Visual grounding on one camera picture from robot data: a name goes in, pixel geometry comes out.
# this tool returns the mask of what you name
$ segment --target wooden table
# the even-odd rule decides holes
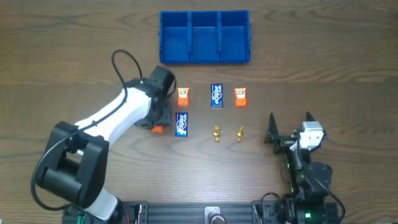
[[[50,130],[88,117],[121,91],[111,66],[130,51],[159,65],[159,11],[249,9],[247,65],[170,66],[190,88],[189,137],[130,128],[109,153],[105,187],[122,200],[250,202],[289,193],[282,155],[263,144],[269,113],[292,134],[310,111],[328,131],[313,161],[333,168],[345,223],[398,222],[398,4],[382,1],[9,1],[0,3],[0,219],[60,223],[29,181]],[[125,79],[138,76],[117,57]],[[210,83],[224,84],[212,110]],[[248,108],[234,106],[246,87]],[[176,96],[171,99],[173,111]],[[212,132],[221,125],[221,142]],[[242,143],[236,131],[246,125]],[[49,205],[64,203],[40,189]]]

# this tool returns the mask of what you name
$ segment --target blue plastic bin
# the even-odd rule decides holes
[[[247,63],[250,41],[247,10],[160,12],[162,63]]]

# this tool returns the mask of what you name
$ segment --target black and white robotic arm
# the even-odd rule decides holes
[[[45,158],[35,170],[34,182],[105,223],[120,223],[123,205],[103,188],[109,148],[133,124],[145,129],[170,125],[169,96],[173,92],[168,92],[172,83],[175,76],[170,70],[156,67],[149,78],[125,83],[119,96],[92,116],[74,125],[59,122],[51,132]],[[91,125],[109,114],[102,122]],[[68,158],[74,153],[81,155],[80,163]],[[40,206],[58,210],[44,205],[35,189],[32,195]]]

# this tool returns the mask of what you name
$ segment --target wood grain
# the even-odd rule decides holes
[[[122,200],[250,202],[289,192],[283,157],[262,143],[270,112],[280,133],[311,111],[328,131],[313,161],[332,166],[345,223],[398,222],[398,4],[395,0],[3,1],[0,3],[0,219],[60,223],[29,192],[51,128],[81,120],[120,84],[116,49],[145,75],[159,64],[159,11],[249,9],[247,65],[170,66],[191,91],[188,138],[129,129],[109,153],[105,186]],[[123,56],[118,65],[137,76]],[[224,83],[225,107],[211,110],[209,84]],[[248,108],[234,107],[246,87]],[[176,107],[176,96],[171,103]],[[213,142],[214,125],[221,142]],[[245,137],[236,131],[245,124]],[[43,190],[50,205],[64,201]]]

